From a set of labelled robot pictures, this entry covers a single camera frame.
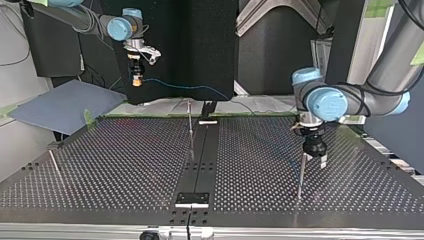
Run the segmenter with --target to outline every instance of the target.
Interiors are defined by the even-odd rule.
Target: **perforated metal table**
[[[424,230],[424,188],[346,126],[327,127],[328,167],[307,163],[298,201],[293,121],[221,117],[191,144],[186,118],[101,119],[55,151],[60,171],[46,153],[0,184],[0,222]],[[179,193],[209,208],[175,208]]]

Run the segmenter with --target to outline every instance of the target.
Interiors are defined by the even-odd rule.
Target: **black backdrop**
[[[154,66],[146,63],[145,78],[174,85],[210,86],[226,96],[209,89],[172,89],[157,82],[134,88],[128,78],[126,52],[122,43],[114,42],[126,94],[132,103],[176,96],[222,101],[233,96],[238,0],[106,0],[101,4],[109,15],[119,16],[125,7],[143,11],[144,22],[150,26],[145,34],[147,45],[162,53]]]

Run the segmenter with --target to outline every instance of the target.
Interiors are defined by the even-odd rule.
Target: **blue cable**
[[[166,83],[166,82],[161,81],[161,80],[156,79],[156,78],[145,79],[145,80],[143,80],[143,82],[157,82],[157,83],[160,83],[160,84],[167,86],[167,87],[170,87],[170,88],[185,89],[185,90],[194,90],[194,89],[206,88],[206,89],[209,89],[209,90],[215,92],[216,94],[220,95],[221,97],[225,98],[227,101],[230,100],[222,92],[216,90],[213,87],[209,87],[209,86],[192,86],[192,87],[189,87],[189,86],[173,85],[173,84]]]

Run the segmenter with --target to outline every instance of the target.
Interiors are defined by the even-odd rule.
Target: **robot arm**
[[[411,1],[409,7],[415,16],[424,16],[424,1]],[[405,15],[364,85],[326,85],[315,68],[295,72],[297,107],[306,115],[303,124],[335,121],[346,114],[386,116],[405,111],[408,90],[421,77],[421,67],[411,65],[411,61],[423,41],[424,31]]]
[[[143,39],[146,26],[143,24],[142,12],[139,9],[126,8],[120,17],[99,15],[82,5],[84,0],[48,0],[48,6],[29,3],[27,0],[8,0],[19,2],[30,17],[33,11],[42,12],[61,22],[72,26],[84,34],[110,36],[116,41],[124,41],[128,52],[129,69],[133,77],[133,86],[141,86],[145,67],[143,59],[154,65],[161,56],[160,51],[145,45]]]

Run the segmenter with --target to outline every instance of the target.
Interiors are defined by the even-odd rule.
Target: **white wall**
[[[9,10],[0,11],[0,65],[19,61],[28,51],[27,41],[4,18],[6,13],[24,32],[22,23]],[[49,90],[45,78],[36,75],[32,58],[13,66],[0,66],[0,109],[22,103]],[[54,141],[51,131],[9,118],[0,118],[0,181],[34,160]]]

